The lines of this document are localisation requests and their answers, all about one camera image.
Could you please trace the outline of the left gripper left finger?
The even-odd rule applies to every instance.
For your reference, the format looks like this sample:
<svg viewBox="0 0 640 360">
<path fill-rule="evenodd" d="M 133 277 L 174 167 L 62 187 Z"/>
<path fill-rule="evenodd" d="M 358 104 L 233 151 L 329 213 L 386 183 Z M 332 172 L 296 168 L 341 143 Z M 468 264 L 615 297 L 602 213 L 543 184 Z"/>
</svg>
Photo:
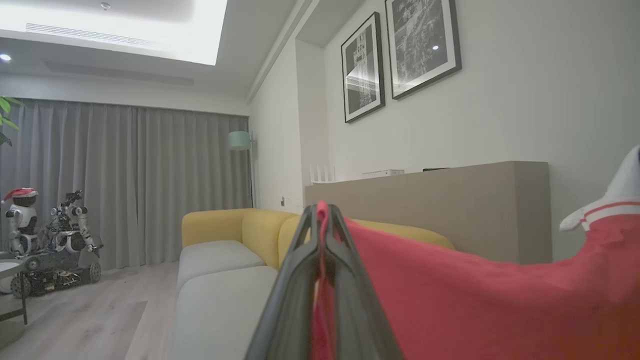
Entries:
<svg viewBox="0 0 640 360">
<path fill-rule="evenodd" d="M 307 206 L 247 348 L 247 360 L 310 360 L 319 276 L 318 206 Z"/>
</svg>

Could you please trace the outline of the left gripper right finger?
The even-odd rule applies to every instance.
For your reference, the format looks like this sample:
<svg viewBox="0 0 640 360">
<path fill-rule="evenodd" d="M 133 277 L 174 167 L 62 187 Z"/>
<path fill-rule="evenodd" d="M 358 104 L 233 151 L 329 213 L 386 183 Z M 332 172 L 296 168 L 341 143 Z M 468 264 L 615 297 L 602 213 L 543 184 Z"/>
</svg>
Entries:
<svg viewBox="0 0 640 360">
<path fill-rule="evenodd" d="M 402 360 L 403 353 L 382 308 L 341 210 L 327 207 L 324 237 L 332 268 L 338 360 Z"/>
</svg>

